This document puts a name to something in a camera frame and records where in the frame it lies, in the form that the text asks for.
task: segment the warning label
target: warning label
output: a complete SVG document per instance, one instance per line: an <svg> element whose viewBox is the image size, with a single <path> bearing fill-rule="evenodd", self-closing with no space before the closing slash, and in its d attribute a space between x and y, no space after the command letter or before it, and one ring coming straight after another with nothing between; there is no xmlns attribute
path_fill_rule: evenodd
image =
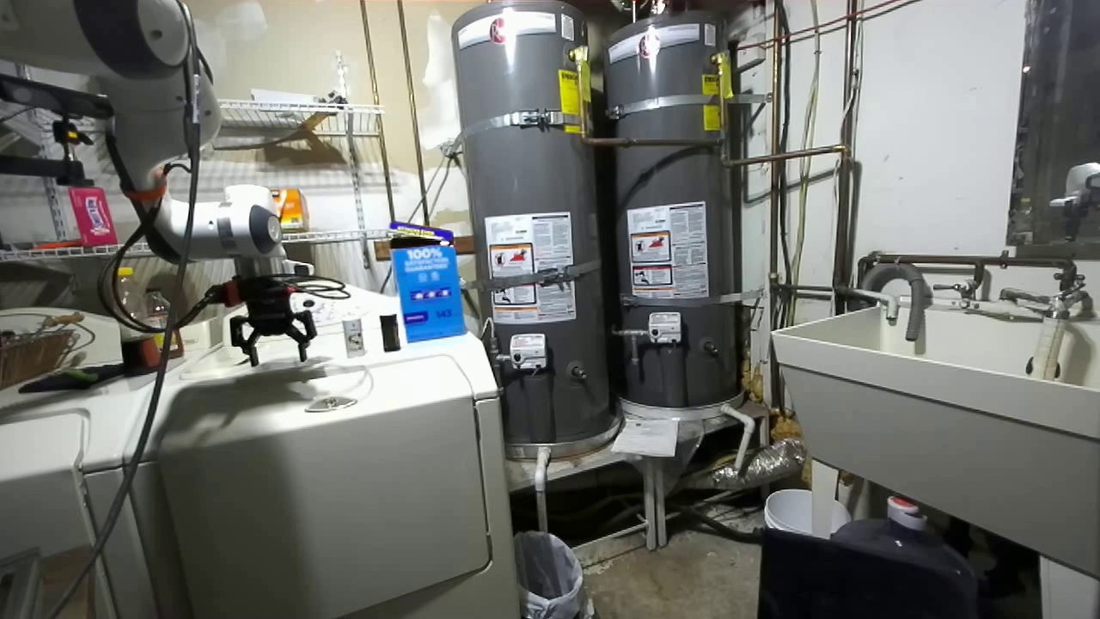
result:
<svg viewBox="0 0 1100 619"><path fill-rule="evenodd" d="M527 278L574 265L570 215L485 218L488 276ZM565 325L576 320L574 284L510 284L490 291L496 325Z"/></svg>
<svg viewBox="0 0 1100 619"><path fill-rule="evenodd" d="M705 298L709 289L709 206L668 203L630 209L631 296Z"/></svg>

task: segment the basket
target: basket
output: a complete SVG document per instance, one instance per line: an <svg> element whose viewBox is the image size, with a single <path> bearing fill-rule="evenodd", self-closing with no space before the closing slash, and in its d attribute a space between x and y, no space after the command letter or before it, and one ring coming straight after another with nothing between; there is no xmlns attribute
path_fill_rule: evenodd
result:
<svg viewBox="0 0 1100 619"><path fill-rule="evenodd" d="M75 347L70 326L45 326L33 333L0 333L0 388L48 375L65 365Z"/></svg>

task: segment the faucet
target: faucet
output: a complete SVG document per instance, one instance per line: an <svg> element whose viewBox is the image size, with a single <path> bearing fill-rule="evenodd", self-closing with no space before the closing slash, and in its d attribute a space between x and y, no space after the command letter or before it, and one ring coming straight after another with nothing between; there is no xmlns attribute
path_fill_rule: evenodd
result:
<svg viewBox="0 0 1100 619"><path fill-rule="evenodd" d="M907 326L903 326L903 339L921 339L923 333L923 311L930 307L930 289L923 283L923 276L913 265L876 265L864 276L864 289L869 291L884 291L888 283L903 278L907 283L907 296L912 296L912 311L907 311Z"/></svg>
<svg viewBox="0 0 1100 619"><path fill-rule="evenodd" d="M1089 209L1100 206L1100 163L1071 164L1065 177L1065 195L1052 201L1052 209L1065 215L1065 232L1074 240Z"/></svg>
<svg viewBox="0 0 1100 619"><path fill-rule="evenodd" d="M1065 325L1069 325L1069 311L1074 302L1085 302L1085 278L1071 276L1071 278L1058 278L1058 296L1035 296L1035 291L1021 291L1021 289L1001 289L1001 298L1025 307L1032 313L1042 318L1042 330L1037 330L1037 345L1027 365L1027 375L1035 378L1058 378L1058 354L1063 354L1063 339L1065 339Z"/></svg>

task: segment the white pvc pipe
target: white pvc pipe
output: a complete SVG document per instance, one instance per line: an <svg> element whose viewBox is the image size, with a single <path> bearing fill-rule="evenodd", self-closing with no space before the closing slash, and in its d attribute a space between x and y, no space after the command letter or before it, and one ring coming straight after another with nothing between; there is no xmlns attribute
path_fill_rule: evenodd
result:
<svg viewBox="0 0 1100 619"><path fill-rule="evenodd" d="M743 441L734 448L734 458L733 458L733 471L743 474L743 466L744 466L744 454L748 454L748 441L756 432L756 421L733 409L733 403L723 406L725 415L733 415L734 422L743 422Z"/></svg>

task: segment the sticker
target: sticker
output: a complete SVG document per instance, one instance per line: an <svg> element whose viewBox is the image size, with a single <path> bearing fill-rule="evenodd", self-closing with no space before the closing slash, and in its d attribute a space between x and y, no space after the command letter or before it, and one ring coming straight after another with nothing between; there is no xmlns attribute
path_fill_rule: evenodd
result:
<svg viewBox="0 0 1100 619"><path fill-rule="evenodd" d="M511 367L544 373L551 365L547 333L511 333L510 354L511 354Z"/></svg>
<svg viewBox="0 0 1100 619"><path fill-rule="evenodd" d="M342 320L342 350L346 357L363 357L367 354L367 339L363 339L363 320Z"/></svg>
<svg viewBox="0 0 1100 619"><path fill-rule="evenodd" d="M523 33L558 32L558 14L544 10L503 10L480 21L471 21L456 32L456 48L485 45L485 40L516 40Z"/></svg>
<svg viewBox="0 0 1100 619"><path fill-rule="evenodd" d="M631 234L630 258L631 265L668 265L671 234Z"/></svg>
<svg viewBox="0 0 1100 619"><path fill-rule="evenodd" d="M717 135L723 131L723 80L717 74L705 74L696 84L701 94L701 131Z"/></svg>
<svg viewBox="0 0 1100 619"><path fill-rule="evenodd" d="M570 14L559 14L559 39L576 40L576 21Z"/></svg>
<svg viewBox="0 0 1100 619"><path fill-rule="evenodd" d="M523 278L574 265L570 215L485 218L488 276ZM510 284L490 291L496 325L565 325L576 320L576 291L565 284Z"/></svg>
<svg viewBox="0 0 1100 619"><path fill-rule="evenodd" d="M511 284L490 291L496 307L537 307L537 284Z"/></svg>
<svg viewBox="0 0 1100 619"><path fill-rule="evenodd" d="M490 244L488 273L496 278L532 276L537 273L532 244Z"/></svg>
<svg viewBox="0 0 1100 619"><path fill-rule="evenodd" d="M654 345L681 345L685 339L681 313L648 313L648 339Z"/></svg>
<svg viewBox="0 0 1100 619"><path fill-rule="evenodd" d="M631 296L709 298L709 209L701 201L630 209L624 234Z"/></svg>
<svg viewBox="0 0 1100 619"><path fill-rule="evenodd" d="M574 69L558 69L558 110L565 112L565 135L579 135L579 91Z"/></svg>

